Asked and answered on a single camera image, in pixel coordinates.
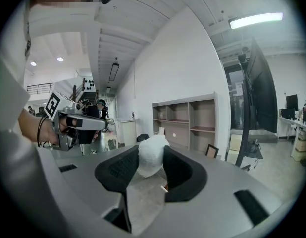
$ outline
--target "gray floor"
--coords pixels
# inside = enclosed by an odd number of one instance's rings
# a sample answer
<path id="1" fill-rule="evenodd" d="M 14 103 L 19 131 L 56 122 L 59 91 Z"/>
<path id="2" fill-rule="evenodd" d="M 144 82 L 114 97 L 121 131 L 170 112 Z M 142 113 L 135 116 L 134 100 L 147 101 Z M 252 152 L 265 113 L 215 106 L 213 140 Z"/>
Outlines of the gray floor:
<path id="1" fill-rule="evenodd" d="M 299 162 L 290 157 L 292 144 L 289 141 L 261 144 L 264 159 L 259 160 L 256 168 L 256 159 L 243 159 L 242 165 L 251 164 L 249 175 L 260 181 L 272 193 L 283 202 L 297 197 L 306 178 L 305 168 Z M 105 143 L 103 135 L 92 143 L 92 149 L 99 154 L 104 151 Z M 53 151 L 55 158 L 80 156 L 79 146 L 69 152 L 57 153 Z M 160 187 L 167 184 L 166 179 L 155 174 L 149 178 L 141 177 L 135 173 L 127 188 L 128 211 L 132 224 L 132 233 L 140 234 L 163 209 L 165 192 Z"/>

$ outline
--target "white fluffy ball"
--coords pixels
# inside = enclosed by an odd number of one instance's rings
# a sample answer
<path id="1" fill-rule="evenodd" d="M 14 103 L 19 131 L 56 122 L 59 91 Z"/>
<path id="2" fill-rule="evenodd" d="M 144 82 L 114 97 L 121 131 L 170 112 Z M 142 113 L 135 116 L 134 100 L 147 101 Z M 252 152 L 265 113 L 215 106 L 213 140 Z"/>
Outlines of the white fluffy ball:
<path id="1" fill-rule="evenodd" d="M 163 165 L 164 146 L 169 143 L 165 135 L 154 135 L 139 145 L 138 173 L 144 177 L 154 175 Z"/>

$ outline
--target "ceiling light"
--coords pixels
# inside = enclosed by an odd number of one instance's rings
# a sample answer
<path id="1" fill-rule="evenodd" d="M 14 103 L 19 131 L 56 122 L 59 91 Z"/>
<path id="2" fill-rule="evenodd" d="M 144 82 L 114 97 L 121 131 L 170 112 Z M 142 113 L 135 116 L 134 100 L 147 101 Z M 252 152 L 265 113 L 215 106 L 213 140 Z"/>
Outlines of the ceiling light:
<path id="1" fill-rule="evenodd" d="M 280 21 L 283 19 L 282 12 L 274 12 L 274 13 L 264 13 L 259 15 L 253 15 L 249 17 L 243 17 L 238 19 L 230 19 L 229 24 L 231 29 L 236 29 L 243 26 L 248 26 L 252 24 L 269 22 L 269 21 Z"/>
<path id="2" fill-rule="evenodd" d="M 111 67 L 109 81 L 114 81 L 119 70 L 120 65 L 118 63 L 113 63 Z"/>

